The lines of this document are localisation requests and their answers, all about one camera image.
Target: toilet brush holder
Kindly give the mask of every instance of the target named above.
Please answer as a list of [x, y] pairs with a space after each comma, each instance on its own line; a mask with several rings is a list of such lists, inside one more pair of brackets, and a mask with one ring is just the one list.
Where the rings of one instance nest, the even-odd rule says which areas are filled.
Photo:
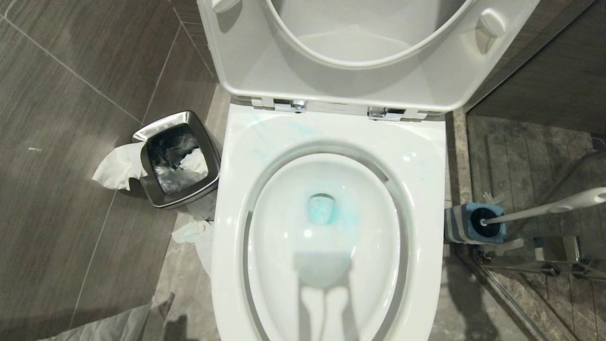
[[503, 244], [507, 241], [505, 223], [483, 225], [482, 220], [500, 217], [498, 205], [468, 203], [444, 210], [444, 241], [465, 244]]

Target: floor tile grout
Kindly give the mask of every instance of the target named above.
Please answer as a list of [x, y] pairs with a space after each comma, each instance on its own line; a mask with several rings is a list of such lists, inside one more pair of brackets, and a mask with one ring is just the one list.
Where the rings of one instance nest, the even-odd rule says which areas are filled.
[[151, 93], [150, 101], [147, 103], [147, 108], [145, 109], [145, 114], [143, 114], [143, 118], [141, 119], [141, 126], [144, 125], [145, 119], [147, 118], [147, 113], [149, 112], [153, 98], [156, 96], [156, 90], [158, 89], [158, 85], [160, 85], [160, 80], [162, 79], [162, 75], [164, 74], [164, 69], [166, 68], [166, 64], [168, 64], [168, 59], [170, 58], [170, 54], [175, 47], [175, 42], [177, 41], [177, 37], [179, 36], [179, 32], [181, 31], [181, 24], [177, 27], [177, 32], [175, 33], [175, 37], [173, 38], [173, 43], [170, 45], [170, 49], [168, 50], [168, 55], [164, 60], [164, 65], [162, 65], [162, 69], [160, 70], [160, 74], [158, 75], [158, 79], [156, 80], [156, 86], [153, 88], [153, 92]]
[[204, 26], [203, 23], [201, 23], [201, 22], [191, 22], [191, 21], [181, 21], [181, 22], [184, 24]]
[[97, 89], [93, 84], [91, 84], [90, 82], [88, 82], [86, 79], [84, 79], [81, 75], [79, 75], [77, 72], [75, 72], [74, 70], [72, 70], [72, 68], [70, 68], [68, 65], [66, 65], [64, 62], [62, 62], [59, 58], [57, 58], [55, 55], [53, 55], [52, 53], [50, 53], [50, 51], [48, 51], [47, 49], [45, 49], [42, 45], [38, 44], [37, 41], [35, 41], [30, 35], [28, 35], [25, 31], [21, 30], [14, 22], [12, 22], [11, 20], [8, 20], [6, 17], [4, 18], [4, 20], [11, 25], [15, 30], [17, 30], [20, 34], [22, 34], [23, 36], [25, 36], [29, 41], [31, 41], [35, 46], [37, 46], [39, 49], [41, 49], [42, 51], [44, 51], [44, 53], [46, 53], [49, 57], [53, 58], [56, 62], [59, 63], [59, 65], [63, 66], [64, 68], [66, 68], [69, 72], [71, 72], [74, 76], [76, 76], [78, 79], [80, 79], [81, 81], [83, 81], [86, 85], [88, 85], [91, 89], [93, 89], [96, 93], [98, 93], [99, 95], [101, 95], [103, 98], [105, 98], [106, 100], [110, 101], [113, 105], [115, 105], [116, 107], [120, 108], [120, 110], [122, 110], [127, 116], [129, 116], [130, 118], [132, 118], [133, 120], [141, 123], [141, 121], [139, 121], [136, 117], [134, 117], [133, 115], [131, 115], [128, 111], [126, 111], [126, 109], [124, 109], [122, 106], [120, 106], [118, 103], [116, 103], [113, 99], [109, 98], [107, 95], [105, 95], [104, 93], [102, 93], [99, 89]]
[[200, 52], [200, 50], [198, 50], [198, 47], [197, 47], [196, 43], [193, 41], [193, 38], [191, 37], [191, 35], [189, 34], [189, 31], [185, 28], [185, 25], [183, 25], [183, 20], [181, 20], [181, 17], [179, 16], [179, 13], [174, 8], [173, 8], [173, 10], [177, 14], [177, 18], [179, 19], [179, 22], [183, 26], [183, 30], [185, 31], [185, 33], [187, 34], [187, 36], [190, 38], [190, 41], [193, 44], [193, 48], [196, 49], [196, 52], [200, 56], [200, 59], [202, 59], [202, 62], [204, 63], [204, 66], [206, 66], [206, 70], [210, 73], [210, 76], [214, 79], [215, 76], [213, 75], [213, 72], [210, 70], [210, 67], [208, 66], [208, 63], [206, 63], [206, 60], [202, 56], [202, 53]]
[[11, 7], [13, 7], [13, 5], [17, 2], [17, 0], [12, 0], [10, 2], [10, 4], [8, 4], [8, 7], [6, 8], [6, 11], [4, 11], [4, 16], [8, 18], [8, 10], [10, 10]]
[[600, 329], [598, 327], [598, 311], [596, 309], [596, 293], [595, 293], [595, 289], [593, 287], [593, 282], [590, 281], [590, 285], [591, 285], [591, 302], [593, 303], [593, 318], [594, 318], [594, 322], [596, 324], [596, 335], [598, 336], [598, 340], [600, 339]]
[[110, 202], [109, 208], [107, 208], [107, 212], [105, 213], [105, 218], [103, 219], [103, 224], [101, 225], [101, 230], [99, 231], [99, 235], [97, 236], [97, 241], [95, 242], [95, 247], [93, 248], [93, 253], [90, 256], [90, 260], [88, 261], [88, 266], [86, 267], [86, 272], [84, 273], [84, 278], [82, 279], [82, 285], [80, 286], [80, 292], [78, 293], [78, 298], [76, 299], [76, 305], [74, 306], [74, 310], [72, 312], [72, 318], [70, 319], [70, 325], [67, 330], [72, 328], [74, 318], [76, 317], [76, 310], [78, 310], [78, 303], [80, 303], [80, 297], [82, 296], [82, 291], [84, 290], [84, 285], [86, 284], [86, 278], [88, 277], [88, 271], [90, 270], [90, 266], [93, 264], [93, 259], [95, 258], [95, 252], [97, 251], [97, 246], [99, 246], [99, 241], [101, 240], [101, 235], [103, 234], [103, 230], [105, 229], [105, 224], [107, 222], [107, 218], [110, 215], [110, 211], [112, 210], [113, 202], [116, 199], [116, 194], [118, 191], [114, 191], [114, 195], [112, 197], [112, 201]]

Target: toilet brush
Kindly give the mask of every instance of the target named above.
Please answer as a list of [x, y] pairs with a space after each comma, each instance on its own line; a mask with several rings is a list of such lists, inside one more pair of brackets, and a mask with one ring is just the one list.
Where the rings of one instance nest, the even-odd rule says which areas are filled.
[[506, 221], [568, 212], [606, 202], [606, 187], [597, 187], [566, 199], [512, 214], [498, 205], [469, 203], [444, 210], [444, 241], [465, 244], [503, 244]]

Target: plastic bag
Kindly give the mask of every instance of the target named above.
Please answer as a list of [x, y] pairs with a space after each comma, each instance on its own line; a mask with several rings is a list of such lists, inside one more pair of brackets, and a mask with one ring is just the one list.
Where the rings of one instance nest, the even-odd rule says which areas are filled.
[[165, 194], [177, 193], [206, 177], [179, 167], [185, 156], [198, 147], [188, 126], [172, 128], [149, 141], [147, 150], [153, 172]]

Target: gray tile wall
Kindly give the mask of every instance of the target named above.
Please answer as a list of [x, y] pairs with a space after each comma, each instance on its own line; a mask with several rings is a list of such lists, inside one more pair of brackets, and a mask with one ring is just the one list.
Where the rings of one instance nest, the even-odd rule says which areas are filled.
[[606, 0], [470, 113], [606, 134]]
[[596, 0], [541, 0], [501, 60], [463, 109], [469, 111], [594, 2]]
[[0, 340], [149, 302], [176, 216], [91, 177], [143, 122], [206, 116], [215, 81], [172, 4], [0, 0], [0, 55]]

